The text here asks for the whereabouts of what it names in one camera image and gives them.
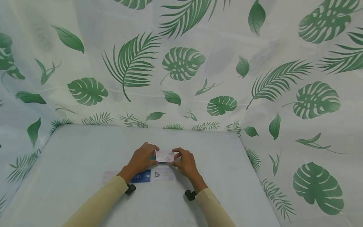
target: monstera leaf print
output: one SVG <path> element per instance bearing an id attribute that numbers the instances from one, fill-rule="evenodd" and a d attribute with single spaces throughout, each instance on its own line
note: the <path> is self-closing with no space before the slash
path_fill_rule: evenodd
<path id="1" fill-rule="evenodd" d="M 336 215 L 344 208 L 343 192 L 338 181 L 314 162 L 302 165 L 294 174 L 293 187 L 308 204 L 317 202 L 320 209 Z"/>
<path id="2" fill-rule="evenodd" d="M 350 23 L 359 0 L 325 0 L 299 24 L 299 36 L 307 42 L 321 43 L 342 33 Z"/>
<path id="3" fill-rule="evenodd" d="M 307 75 L 310 73 L 309 70 L 314 68 L 310 63 L 302 64 L 303 62 L 292 61 L 280 65 L 264 77 L 257 78 L 252 86 L 251 93 L 253 98 L 246 109 L 248 109 L 254 99 L 265 98 L 274 102 L 278 96 L 282 95 L 281 92 L 290 90 L 290 82 L 297 84 L 296 79 L 301 80 L 300 74 Z"/>
<path id="4" fill-rule="evenodd" d="M 223 115 L 226 111 L 234 111 L 237 101 L 231 96 L 218 96 L 212 98 L 207 106 L 207 112 L 211 116 Z"/>
<path id="5" fill-rule="evenodd" d="M 316 81 L 298 90 L 297 102 L 291 102 L 282 107 L 294 104 L 296 116 L 302 119 L 312 119 L 322 114 L 333 113 L 340 109 L 338 94 L 328 84 Z"/>
<path id="6" fill-rule="evenodd" d="M 0 33 L 0 70 L 5 70 L 5 72 L 1 74 L 1 81 L 5 73 L 18 80 L 25 79 L 14 63 L 13 54 L 11 52 L 12 44 L 13 41 L 8 35 Z"/>
<path id="7" fill-rule="evenodd" d="M 115 0 L 130 9 L 144 9 L 152 0 Z"/>
<path id="8" fill-rule="evenodd" d="M 152 48 L 159 47 L 160 36 L 152 36 L 151 33 L 144 38 L 144 34 L 138 35 L 132 40 L 125 43 L 118 55 L 115 55 L 115 46 L 113 48 L 113 62 L 111 63 L 106 52 L 105 57 L 102 55 L 110 74 L 122 84 L 122 90 L 129 102 L 131 100 L 126 94 L 125 87 L 139 88 L 150 85 L 150 72 L 155 66 L 147 62 L 150 59 L 156 59 L 153 56 L 158 52 L 151 51 Z"/>
<path id="9" fill-rule="evenodd" d="M 179 0 L 185 2 L 182 5 L 163 5 L 162 7 L 174 10 L 173 13 L 163 14 L 162 17 L 175 17 L 168 22 L 161 23 L 159 28 L 164 29 L 159 34 L 162 36 L 169 35 L 169 38 L 177 31 L 176 37 L 180 34 L 183 35 L 188 30 L 196 26 L 204 17 L 209 9 L 213 0 Z M 216 8 L 217 0 L 214 0 L 213 9 L 209 19 L 212 17 L 214 9 Z"/>
<path id="10" fill-rule="evenodd" d="M 162 63 L 164 69 L 169 73 L 161 80 L 160 85 L 168 75 L 173 80 L 190 80 L 204 62 L 205 56 L 195 49 L 186 47 L 171 48 L 169 53 L 164 56 Z"/>
<path id="11" fill-rule="evenodd" d="M 323 57 L 322 64 L 317 65 L 327 71 L 335 68 L 329 73 L 343 73 L 363 68 L 363 28 L 357 28 L 359 32 L 348 32 L 348 36 L 355 44 L 354 46 L 345 46 L 337 44 L 342 50 L 329 51 L 328 53 L 336 54 L 334 57 Z"/>
<path id="12" fill-rule="evenodd" d="M 103 100 L 101 96 L 107 97 L 109 95 L 106 88 L 92 77 L 74 80 L 67 85 L 73 98 L 86 106 L 96 105 Z"/>

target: card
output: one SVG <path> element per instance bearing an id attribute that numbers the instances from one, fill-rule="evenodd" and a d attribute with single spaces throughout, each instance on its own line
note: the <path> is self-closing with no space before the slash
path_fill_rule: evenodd
<path id="1" fill-rule="evenodd" d="M 155 169 L 156 181 L 172 181 L 174 178 L 174 171 L 169 167 Z"/>
<path id="2" fill-rule="evenodd" d="M 151 170 L 145 170 L 141 173 L 136 174 L 130 181 L 130 183 L 144 183 L 150 182 Z"/>
<path id="3" fill-rule="evenodd" d="M 111 180 L 114 176 L 116 176 L 120 171 L 105 171 L 102 178 L 102 184 L 106 184 L 107 181 Z"/>
<path id="4" fill-rule="evenodd" d="M 156 160 L 158 162 L 173 162 L 174 161 L 174 152 L 172 152 L 172 151 L 157 151 L 156 152 Z"/>

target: white card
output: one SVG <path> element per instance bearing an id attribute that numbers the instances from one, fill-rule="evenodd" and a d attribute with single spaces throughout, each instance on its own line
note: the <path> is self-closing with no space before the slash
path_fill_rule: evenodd
<path id="1" fill-rule="evenodd" d="M 105 171 L 103 173 L 102 184 L 106 184 L 107 181 L 111 180 L 114 176 L 116 176 L 120 171 Z"/>
<path id="2" fill-rule="evenodd" d="M 156 160 L 158 162 L 173 162 L 174 161 L 174 152 L 172 152 L 172 151 L 157 151 L 156 152 Z"/>
<path id="3" fill-rule="evenodd" d="M 155 169 L 156 181 L 172 181 L 174 178 L 174 171 L 169 167 Z"/>

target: person's left hand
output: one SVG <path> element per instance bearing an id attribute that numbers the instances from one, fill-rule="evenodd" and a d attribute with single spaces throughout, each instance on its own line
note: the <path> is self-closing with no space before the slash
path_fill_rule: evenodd
<path id="1" fill-rule="evenodd" d="M 145 142 L 134 152 L 130 162 L 117 175 L 122 177 L 126 183 L 129 183 L 136 174 L 145 171 L 152 165 L 157 165 L 158 161 L 150 160 L 152 154 L 155 156 L 155 150 L 158 151 L 159 147 Z"/>

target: hand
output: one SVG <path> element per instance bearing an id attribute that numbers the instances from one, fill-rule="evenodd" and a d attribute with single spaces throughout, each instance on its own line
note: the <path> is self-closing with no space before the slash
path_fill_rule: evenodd
<path id="1" fill-rule="evenodd" d="M 208 188 L 203 180 L 203 177 L 199 174 L 197 170 L 194 155 L 190 153 L 190 151 L 184 150 L 180 147 L 173 149 L 173 152 L 179 152 L 174 156 L 174 159 L 181 157 L 181 160 L 180 162 L 173 161 L 170 163 L 170 165 L 177 167 L 181 174 L 189 178 L 190 182 L 193 185 L 195 193 L 198 194 L 203 189 Z"/>
<path id="2" fill-rule="evenodd" d="M 155 156 L 155 150 L 158 151 L 159 147 L 145 142 L 134 152 L 130 162 L 117 175 L 122 177 L 126 183 L 129 183 L 136 174 L 145 171 L 152 165 L 157 165 L 158 161 L 150 160 L 152 154 Z"/>

